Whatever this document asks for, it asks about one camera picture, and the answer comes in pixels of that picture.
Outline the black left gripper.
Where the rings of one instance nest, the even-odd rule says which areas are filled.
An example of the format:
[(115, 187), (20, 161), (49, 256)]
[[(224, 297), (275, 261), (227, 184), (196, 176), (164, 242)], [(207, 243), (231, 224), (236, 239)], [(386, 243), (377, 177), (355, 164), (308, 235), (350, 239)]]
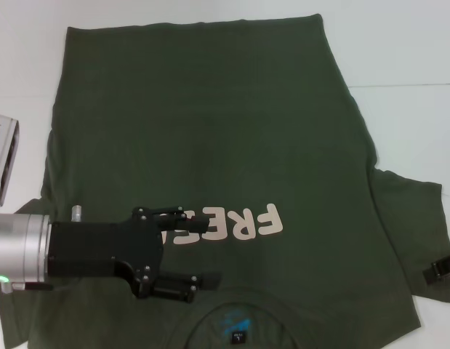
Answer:
[(152, 210), (136, 207), (122, 222), (54, 222), (47, 275), (116, 277), (125, 280), (137, 298), (151, 295), (191, 303), (198, 291), (217, 290), (222, 273), (159, 273), (163, 256), (161, 231), (205, 233), (208, 228), (208, 217), (188, 217), (181, 206)]

